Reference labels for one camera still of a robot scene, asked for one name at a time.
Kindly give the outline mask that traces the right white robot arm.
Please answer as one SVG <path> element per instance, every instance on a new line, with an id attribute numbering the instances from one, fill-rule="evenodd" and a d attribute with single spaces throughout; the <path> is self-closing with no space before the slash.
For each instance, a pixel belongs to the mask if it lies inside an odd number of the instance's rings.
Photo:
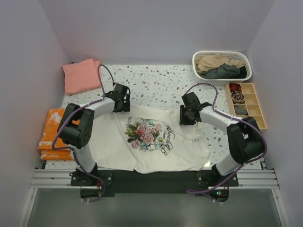
<path id="1" fill-rule="evenodd" d="M 195 93 L 182 96 L 179 123 L 194 125 L 203 122 L 223 131 L 228 138 L 229 154 L 212 166 L 211 171 L 201 177 L 207 186 L 214 186 L 236 169 L 259 157 L 267 150 L 266 143 L 256 120 L 240 118 L 215 109 L 209 102 L 201 103 Z"/>

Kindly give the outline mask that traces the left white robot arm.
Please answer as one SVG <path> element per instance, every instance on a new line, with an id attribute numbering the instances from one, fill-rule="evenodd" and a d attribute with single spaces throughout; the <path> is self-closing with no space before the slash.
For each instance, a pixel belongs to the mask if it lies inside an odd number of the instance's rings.
<path id="1" fill-rule="evenodd" d="M 93 122 L 105 114 L 129 112 L 130 93 L 129 87 L 116 84 L 114 90 L 104 93 L 99 100 L 84 105 L 71 103 L 65 108 L 52 147 L 56 149 L 56 140 L 60 138 L 66 145 L 63 148 L 71 150 L 77 163 L 76 170 L 70 173 L 72 186 L 106 185 L 88 146 Z"/>

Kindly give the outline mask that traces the white floral print t-shirt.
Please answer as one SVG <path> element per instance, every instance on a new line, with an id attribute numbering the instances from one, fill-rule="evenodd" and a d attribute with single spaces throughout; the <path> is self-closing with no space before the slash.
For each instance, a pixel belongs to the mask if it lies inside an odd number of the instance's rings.
<path id="1" fill-rule="evenodd" d="M 140 105 L 93 122 L 89 148 L 99 167 L 141 174 L 201 170 L 209 150 L 202 124 L 180 125 L 179 110 Z"/>

